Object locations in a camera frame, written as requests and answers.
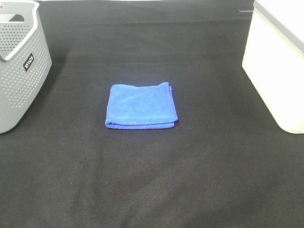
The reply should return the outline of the grey perforated plastic basket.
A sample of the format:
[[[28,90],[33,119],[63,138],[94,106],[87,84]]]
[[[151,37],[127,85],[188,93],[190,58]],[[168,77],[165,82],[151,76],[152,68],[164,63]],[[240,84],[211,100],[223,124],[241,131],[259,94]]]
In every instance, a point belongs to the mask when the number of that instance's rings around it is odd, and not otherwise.
[[[0,23],[0,132],[13,129],[28,110],[50,71],[46,37],[32,0],[2,0],[2,15],[23,21]]]

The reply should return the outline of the black table cloth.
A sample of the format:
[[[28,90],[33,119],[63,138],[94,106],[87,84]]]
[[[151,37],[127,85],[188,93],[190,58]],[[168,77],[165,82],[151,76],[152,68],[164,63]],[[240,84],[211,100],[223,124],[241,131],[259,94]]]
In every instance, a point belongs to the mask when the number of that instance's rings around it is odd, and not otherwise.
[[[251,0],[42,1],[52,68],[0,137],[3,228],[301,228],[304,137],[241,62]],[[105,126],[114,84],[170,82],[174,128]]]

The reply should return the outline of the blue microfibre towel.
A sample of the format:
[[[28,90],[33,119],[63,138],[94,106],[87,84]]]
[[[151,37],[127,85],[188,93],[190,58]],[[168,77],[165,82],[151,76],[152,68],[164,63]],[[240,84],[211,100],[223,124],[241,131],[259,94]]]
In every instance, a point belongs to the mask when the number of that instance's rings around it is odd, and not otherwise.
[[[166,129],[178,121],[172,86],[115,84],[111,87],[105,125],[112,129]]]

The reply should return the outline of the white storage box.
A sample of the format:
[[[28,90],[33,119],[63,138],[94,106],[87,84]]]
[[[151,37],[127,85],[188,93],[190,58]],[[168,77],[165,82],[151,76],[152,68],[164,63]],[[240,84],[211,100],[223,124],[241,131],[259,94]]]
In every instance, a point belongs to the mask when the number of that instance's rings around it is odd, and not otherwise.
[[[304,132],[304,2],[256,0],[242,67],[278,126]]]

